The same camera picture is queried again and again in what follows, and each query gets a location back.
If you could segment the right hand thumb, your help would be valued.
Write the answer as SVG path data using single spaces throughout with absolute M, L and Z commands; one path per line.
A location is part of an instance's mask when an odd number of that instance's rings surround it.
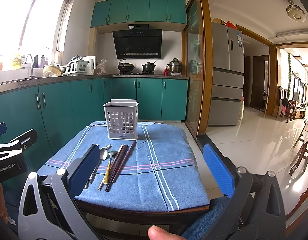
M 155 225 L 148 229 L 147 235 L 150 240 L 185 240 L 184 237 L 169 233 Z

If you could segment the left hand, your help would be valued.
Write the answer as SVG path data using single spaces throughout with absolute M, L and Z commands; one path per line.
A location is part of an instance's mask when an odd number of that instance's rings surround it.
M 0 217 L 5 223 L 8 223 L 9 215 L 5 206 L 3 187 L 0 184 Z

